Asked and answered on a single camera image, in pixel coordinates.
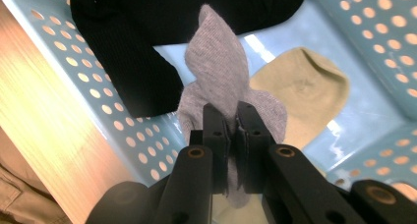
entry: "cloth item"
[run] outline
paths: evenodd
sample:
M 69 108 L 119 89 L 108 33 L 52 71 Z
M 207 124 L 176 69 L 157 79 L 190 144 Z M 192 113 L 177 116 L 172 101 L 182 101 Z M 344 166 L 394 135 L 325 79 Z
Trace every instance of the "cloth item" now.
M 238 101 L 253 104 L 276 142 L 285 134 L 284 105 L 266 91 L 249 87 L 249 71 L 243 46 L 227 23 L 209 6 L 199 16 L 200 28 L 189 43 L 185 60 L 196 81 L 183 91 L 177 111 L 186 141 L 191 130 L 203 129 L 203 107 L 211 103 L 224 116 L 231 136 L 236 130 Z M 234 207 L 249 200 L 237 186 L 236 165 L 229 158 L 228 199 Z
M 0 166 L 0 212 L 19 223 L 69 224 L 58 204 Z
M 155 45 L 188 42 L 203 4 L 236 33 L 289 19 L 303 0 L 71 0 L 74 22 L 133 117 L 175 111 L 182 83 Z
M 305 47 L 291 49 L 255 73 L 250 86 L 266 90 L 286 106 L 284 143 L 302 149 L 342 109 L 348 78 L 326 57 Z

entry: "laundry basket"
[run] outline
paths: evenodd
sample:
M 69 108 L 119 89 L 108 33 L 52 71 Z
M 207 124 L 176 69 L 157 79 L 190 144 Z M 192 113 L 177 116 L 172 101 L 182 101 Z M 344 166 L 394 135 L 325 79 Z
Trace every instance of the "laundry basket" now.
M 3 0 L 75 95 L 134 179 L 172 170 L 185 146 L 175 113 L 132 118 L 71 18 L 70 0 Z M 340 114 L 304 148 L 328 180 L 349 189 L 371 178 L 417 187 L 417 6 L 413 0 L 305 0 L 289 21 L 240 35 L 250 75 L 305 46 L 350 79 Z M 184 82 L 186 44 L 155 47 Z

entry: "wooden table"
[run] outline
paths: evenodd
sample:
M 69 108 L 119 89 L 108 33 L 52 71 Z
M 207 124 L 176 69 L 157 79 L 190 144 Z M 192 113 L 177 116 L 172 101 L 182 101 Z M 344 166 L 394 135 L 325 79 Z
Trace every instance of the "wooden table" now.
M 74 223 L 133 180 L 1 1 L 0 125 Z

